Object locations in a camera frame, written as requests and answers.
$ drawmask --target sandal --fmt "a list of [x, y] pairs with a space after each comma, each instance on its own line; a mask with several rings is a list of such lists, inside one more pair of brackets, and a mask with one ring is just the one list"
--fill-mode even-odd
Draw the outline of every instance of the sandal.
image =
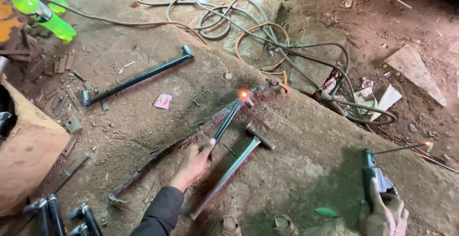
[[302, 236], [303, 233], [292, 222], [290, 217], [286, 215], [277, 215], [272, 219], [272, 228], [274, 235], [277, 236]]
[[236, 217], [224, 215], [210, 230], [208, 236], [242, 236]]

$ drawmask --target human hand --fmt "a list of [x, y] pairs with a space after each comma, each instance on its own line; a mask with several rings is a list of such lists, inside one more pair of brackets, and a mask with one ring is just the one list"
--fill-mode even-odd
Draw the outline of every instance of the human hand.
[[379, 194], [376, 178], [371, 179], [370, 198], [373, 212], [365, 202], [359, 217], [363, 236], [405, 236], [409, 212], [405, 203], [390, 193]]
[[197, 145], [190, 146], [183, 156], [179, 168], [172, 176], [169, 186], [173, 186], [178, 188], [181, 192], [185, 192], [185, 190], [206, 171], [209, 163], [208, 157], [214, 144], [215, 139], [210, 139], [201, 152]]

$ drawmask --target concrete floor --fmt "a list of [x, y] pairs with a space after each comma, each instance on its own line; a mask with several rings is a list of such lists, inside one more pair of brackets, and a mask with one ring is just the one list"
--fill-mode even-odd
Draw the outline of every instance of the concrete floor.
[[[160, 19], [131, 8], [134, 0], [68, 1], [86, 13], [126, 22]], [[238, 89], [264, 84], [266, 77], [226, 52], [205, 46], [194, 35], [175, 26], [129, 28], [71, 13], [66, 13], [64, 19], [77, 24], [78, 37], [69, 45], [62, 45], [54, 38], [43, 41], [48, 47], [49, 63], [54, 61], [51, 56], [59, 57], [65, 50], [75, 50], [74, 69], [96, 86], [114, 86], [118, 69], [131, 61], [136, 63], [123, 71], [121, 80], [175, 59], [181, 55], [181, 47], [185, 44], [195, 55], [194, 61], [110, 98], [110, 109], [106, 112], [96, 104], [79, 113], [74, 109], [70, 113], [63, 111], [59, 117], [65, 120], [66, 116], [75, 114], [85, 130], [72, 153], [57, 162], [42, 190], [79, 153], [88, 152], [89, 161], [57, 194], [61, 211], [67, 215], [87, 202], [99, 222], [102, 219], [107, 222], [107, 226], [102, 227], [104, 234], [128, 235], [139, 223], [148, 200], [168, 182], [186, 149], [176, 149], [120, 195], [129, 201], [128, 209], [112, 207], [107, 201], [108, 193], [146, 162], [152, 149], [171, 145], [194, 131], [199, 122], [208, 121], [231, 102]], [[223, 78], [225, 72], [233, 74], [232, 80]], [[45, 86], [51, 90], [63, 77], [55, 77]], [[28, 88], [31, 94], [35, 93], [33, 87], [37, 87], [19, 81], [15, 86]], [[81, 84], [74, 83], [72, 87], [77, 90]], [[201, 105], [197, 107], [191, 99], [200, 92], [198, 102]], [[173, 96], [169, 110], [153, 106], [162, 93]], [[242, 128], [250, 121], [274, 142], [276, 149], [256, 149], [208, 210], [197, 221], [192, 221], [187, 216], [189, 210], [235, 159], [224, 146], [218, 145], [210, 170], [187, 191], [183, 214], [173, 235], [203, 234], [208, 218], [223, 213], [238, 216], [244, 235], [268, 235], [269, 221], [275, 214], [289, 215], [305, 233], [355, 234], [364, 198], [361, 149], [380, 151], [396, 146], [365, 132], [297, 91], [257, 99], [254, 109], [238, 115], [222, 143], [237, 153], [242, 152], [248, 142]], [[217, 129], [218, 125], [204, 131], [195, 141], [212, 137]], [[110, 139], [115, 133], [126, 139]], [[428, 164], [409, 151], [382, 155], [377, 163], [397, 186], [411, 212], [408, 235], [444, 233], [452, 236], [459, 233], [457, 175]], [[339, 217], [320, 216], [313, 211], [317, 207], [331, 208]], [[68, 229], [76, 225], [64, 222]], [[21, 235], [31, 235], [33, 231], [31, 223]]]

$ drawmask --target bottle label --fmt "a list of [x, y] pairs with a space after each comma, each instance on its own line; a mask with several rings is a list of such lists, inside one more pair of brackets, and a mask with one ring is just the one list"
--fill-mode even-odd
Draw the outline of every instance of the bottle label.
[[38, 4], [37, 10], [26, 14], [26, 16], [31, 17], [37, 23], [44, 23], [48, 22], [51, 19], [51, 17], [53, 16], [53, 11], [49, 9], [49, 7], [47, 7], [45, 4], [40, 2]]

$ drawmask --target cardboard box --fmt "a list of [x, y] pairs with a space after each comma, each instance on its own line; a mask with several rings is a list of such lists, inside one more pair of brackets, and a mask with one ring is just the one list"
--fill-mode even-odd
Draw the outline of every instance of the cardboard box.
[[17, 123], [0, 145], [0, 217], [22, 210], [70, 139], [63, 127], [31, 104], [5, 76], [1, 84], [13, 98]]

